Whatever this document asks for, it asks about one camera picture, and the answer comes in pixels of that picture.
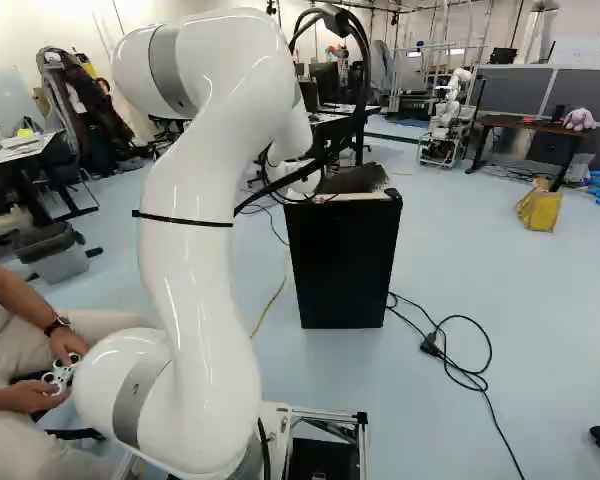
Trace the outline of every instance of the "khaki pants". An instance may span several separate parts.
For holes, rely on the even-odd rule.
[[[117,330],[145,325],[127,313],[62,313],[90,345]],[[0,307],[0,388],[13,377],[51,369],[53,360],[42,331]],[[113,471],[108,462],[36,429],[29,415],[0,411],[0,480],[108,480]]]

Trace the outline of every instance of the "gray partition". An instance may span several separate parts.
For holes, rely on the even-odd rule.
[[[600,70],[560,69],[542,115],[550,116],[556,105],[587,108],[600,122]]]
[[[31,95],[16,67],[0,68],[0,128],[3,135],[10,136],[24,116],[31,117],[44,128],[44,119]]]
[[[595,153],[596,158],[590,168],[600,170],[600,70],[560,68],[555,65],[485,65],[478,69],[477,78],[481,76],[487,80],[480,105],[482,113],[540,114],[549,117],[556,105],[566,105],[567,111],[578,107],[589,109],[599,125],[591,137],[582,142],[579,151]],[[480,82],[476,80],[469,101],[471,105],[475,105],[479,85]],[[561,164],[566,155],[566,142],[559,137],[536,133],[525,158]]]
[[[480,67],[469,104],[478,99],[480,78],[485,85],[480,110],[537,115],[542,107],[553,68],[528,68],[524,66]]]

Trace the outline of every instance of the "whiteboard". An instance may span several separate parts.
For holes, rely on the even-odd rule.
[[[563,66],[600,68],[600,37],[555,37],[550,63]]]
[[[27,116],[44,128],[42,114],[15,66],[0,68],[0,130],[9,137],[22,117]]]

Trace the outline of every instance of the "person's arm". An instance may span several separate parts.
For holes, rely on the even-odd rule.
[[[0,266],[0,305],[41,330],[51,325],[56,317],[51,305],[38,292],[2,266]]]
[[[0,266],[0,305],[41,330],[56,319],[56,312],[42,296],[10,270]],[[85,355],[86,342],[68,327],[58,327],[49,337],[53,353],[70,365],[69,353]]]
[[[23,380],[10,387],[0,388],[0,410],[37,412],[57,407],[67,399],[67,392],[51,396],[56,387],[39,380]]]

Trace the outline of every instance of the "pink stuffed toy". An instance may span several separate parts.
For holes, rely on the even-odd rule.
[[[581,132],[582,130],[589,130],[596,128],[596,121],[593,119],[593,115],[586,108],[578,108],[573,110],[562,123],[567,130],[575,130]]]

